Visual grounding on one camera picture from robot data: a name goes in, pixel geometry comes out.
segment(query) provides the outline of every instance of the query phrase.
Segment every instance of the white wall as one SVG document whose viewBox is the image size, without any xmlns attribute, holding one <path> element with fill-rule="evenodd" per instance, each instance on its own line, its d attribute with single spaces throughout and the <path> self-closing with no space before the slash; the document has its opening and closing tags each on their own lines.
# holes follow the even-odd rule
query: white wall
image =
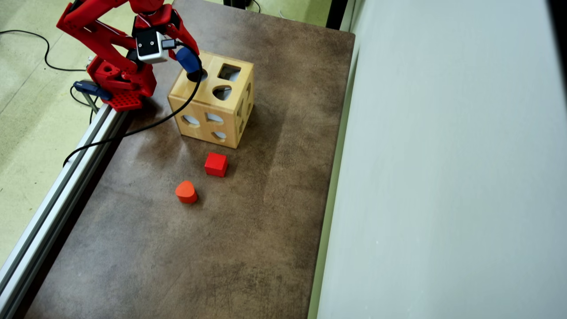
<svg viewBox="0 0 567 319">
<path fill-rule="evenodd" d="M 358 5 L 319 318 L 567 318 L 567 108 L 545 2 Z"/>
</svg>

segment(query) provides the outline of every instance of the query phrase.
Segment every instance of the wooden block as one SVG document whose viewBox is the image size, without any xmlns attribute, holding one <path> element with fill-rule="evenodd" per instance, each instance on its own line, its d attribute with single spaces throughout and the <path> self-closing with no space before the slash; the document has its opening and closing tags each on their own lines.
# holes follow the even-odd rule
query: wooden block
<svg viewBox="0 0 567 319">
<path fill-rule="evenodd" d="M 205 162 L 205 172 L 209 175 L 225 177 L 226 167 L 228 167 L 228 165 L 229 161 L 226 155 L 209 153 L 207 161 Z"/>
<path fill-rule="evenodd" d="M 175 116 L 179 132 L 236 148 L 254 107 L 254 64 L 206 51 L 199 57 L 207 77 L 190 104 Z M 187 101 L 195 85 L 182 69 L 167 96 L 171 110 Z"/>
<path fill-rule="evenodd" d="M 197 201 L 197 192 L 190 181 L 185 181 L 175 189 L 175 195 L 182 203 L 194 203 Z"/>
</svg>

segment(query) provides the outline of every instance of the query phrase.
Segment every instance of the circular hole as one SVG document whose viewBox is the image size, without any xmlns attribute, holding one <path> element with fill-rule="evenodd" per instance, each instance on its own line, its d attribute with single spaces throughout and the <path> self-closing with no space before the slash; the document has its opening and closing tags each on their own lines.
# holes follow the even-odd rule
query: circular hole
<svg viewBox="0 0 567 319">
<path fill-rule="evenodd" d="M 197 82 L 198 76 L 199 76 L 199 70 L 193 73 L 187 73 L 187 79 L 191 82 Z M 201 75 L 201 82 L 206 80 L 208 76 L 209 74 L 207 73 L 207 70 L 203 69 L 203 75 Z"/>
</svg>

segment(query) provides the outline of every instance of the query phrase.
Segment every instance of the red block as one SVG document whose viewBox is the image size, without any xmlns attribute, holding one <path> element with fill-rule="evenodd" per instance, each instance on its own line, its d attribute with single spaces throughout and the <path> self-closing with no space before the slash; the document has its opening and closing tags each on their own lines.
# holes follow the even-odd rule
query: red block
<svg viewBox="0 0 567 319">
<path fill-rule="evenodd" d="M 226 155 L 209 153 L 209 156 L 207 157 L 207 162 L 205 162 L 205 171 L 209 175 L 225 177 L 226 167 L 228 165 L 229 165 L 229 161 L 226 158 Z"/>
<path fill-rule="evenodd" d="M 197 201 L 197 192 L 190 181 L 185 181 L 175 189 L 175 195 L 182 203 L 194 203 Z"/>
</svg>

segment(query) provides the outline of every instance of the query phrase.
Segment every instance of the red robot arm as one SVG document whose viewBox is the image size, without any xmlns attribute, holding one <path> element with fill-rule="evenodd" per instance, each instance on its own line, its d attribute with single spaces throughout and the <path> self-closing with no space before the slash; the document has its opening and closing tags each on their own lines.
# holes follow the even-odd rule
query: red robot arm
<svg viewBox="0 0 567 319">
<path fill-rule="evenodd" d="M 98 18 L 110 9 L 128 0 L 75 0 L 60 17 L 57 27 L 81 41 L 95 52 L 96 57 L 87 68 L 92 80 L 112 93 L 112 99 L 103 100 L 116 111 L 141 108 L 142 96 L 152 96 L 156 86 L 153 66 L 136 59 L 136 40 L 128 34 L 108 26 Z M 137 13 L 134 30 L 156 29 L 173 39 L 179 39 L 197 54 L 197 43 L 183 26 L 181 17 L 163 0 L 129 0 Z M 122 56 L 113 45 L 129 50 Z"/>
</svg>

